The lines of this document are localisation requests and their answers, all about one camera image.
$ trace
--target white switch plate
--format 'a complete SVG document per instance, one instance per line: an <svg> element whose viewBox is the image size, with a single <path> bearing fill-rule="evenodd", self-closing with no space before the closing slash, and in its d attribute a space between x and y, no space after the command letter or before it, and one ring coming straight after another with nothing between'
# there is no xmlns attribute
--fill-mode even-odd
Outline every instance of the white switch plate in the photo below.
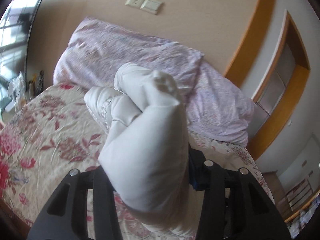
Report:
<svg viewBox="0 0 320 240"><path fill-rule="evenodd" d="M143 4L141 5L140 9L144 10L149 13L157 14L158 9L162 2L158 0L144 0Z"/></svg>
<svg viewBox="0 0 320 240"><path fill-rule="evenodd" d="M144 0L127 0L125 5L140 8Z"/></svg>

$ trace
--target metal bolt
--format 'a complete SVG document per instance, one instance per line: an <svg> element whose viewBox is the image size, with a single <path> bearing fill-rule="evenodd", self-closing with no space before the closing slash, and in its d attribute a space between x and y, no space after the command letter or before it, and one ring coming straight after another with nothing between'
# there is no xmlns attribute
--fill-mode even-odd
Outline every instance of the metal bolt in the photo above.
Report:
<svg viewBox="0 0 320 240"><path fill-rule="evenodd" d="M247 175L249 173L249 171L248 171L247 168L241 168L240 169L240 173L243 174L243 175Z"/></svg>
<svg viewBox="0 0 320 240"><path fill-rule="evenodd" d="M69 175L70 176L75 176L79 173L79 171L77 169L72 169L71 171L69 171Z"/></svg>
<svg viewBox="0 0 320 240"><path fill-rule="evenodd" d="M206 160L206 161L204 161L204 165L207 166L207 167L211 167L211 166L213 166L213 161Z"/></svg>

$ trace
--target floral pattern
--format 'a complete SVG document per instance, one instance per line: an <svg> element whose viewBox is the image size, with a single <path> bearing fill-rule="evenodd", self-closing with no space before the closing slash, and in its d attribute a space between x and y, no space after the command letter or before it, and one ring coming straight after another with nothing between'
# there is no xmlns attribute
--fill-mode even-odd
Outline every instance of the floral pattern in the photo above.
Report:
<svg viewBox="0 0 320 240"><path fill-rule="evenodd" d="M107 135L87 111L85 93L85 89L73 84L54 85L24 106L0 131L0 198L29 226L69 170L90 171L99 165L97 159ZM190 134L200 147L234 164L227 168L247 167L268 191L244 147L217 142L191 131ZM117 193L115 203L124 240L165 239L132 217ZM94 237L92 210L92 193L88 193L87 222L91 238Z"/></svg>

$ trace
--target bed sheet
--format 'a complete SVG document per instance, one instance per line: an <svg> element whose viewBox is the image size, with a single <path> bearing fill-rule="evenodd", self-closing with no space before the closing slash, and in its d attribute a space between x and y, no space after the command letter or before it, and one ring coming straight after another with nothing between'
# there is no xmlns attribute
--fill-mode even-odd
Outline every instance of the bed sheet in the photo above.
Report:
<svg viewBox="0 0 320 240"><path fill-rule="evenodd" d="M83 101L86 89L67 83L53 85L16 114L0 132L0 198L32 226L41 208L71 169L95 169L107 138ZM192 147L224 168L246 167L271 199L271 192L248 151L189 131ZM115 193L124 240L164 239L130 215ZM88 193L88 232L94 238L92 191Z"/></svg>

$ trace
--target light switch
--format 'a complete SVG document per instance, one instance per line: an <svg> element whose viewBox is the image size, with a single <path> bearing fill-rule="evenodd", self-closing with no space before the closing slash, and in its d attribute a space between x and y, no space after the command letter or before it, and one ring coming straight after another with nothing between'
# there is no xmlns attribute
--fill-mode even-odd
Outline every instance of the light switch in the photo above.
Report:
<svg viewBox="0 0 320 240"><path fill-rule="evenodd" d="M144 0L143 4L141 5L140 9L144 10L149 13L157 14L158 9L162 2L158 0Z"/></svg>
<svg viewBox="0 0 320 240"><path fill-rule="evenodd" d="M144 0L127 0L125 5L140 8Z"/></svg>

